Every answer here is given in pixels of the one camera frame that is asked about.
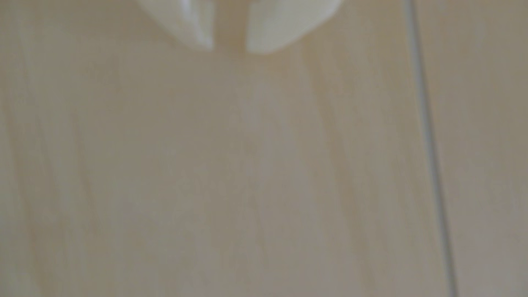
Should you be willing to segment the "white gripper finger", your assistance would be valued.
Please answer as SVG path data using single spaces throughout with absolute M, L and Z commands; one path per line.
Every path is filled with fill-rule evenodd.
M 137 1 L 165 32 L 194 50 L 215 48 L 214 1 Z
M 332 18 L 343 1 L 253 1 L 249 6 L 246 50 L 277 52 Z

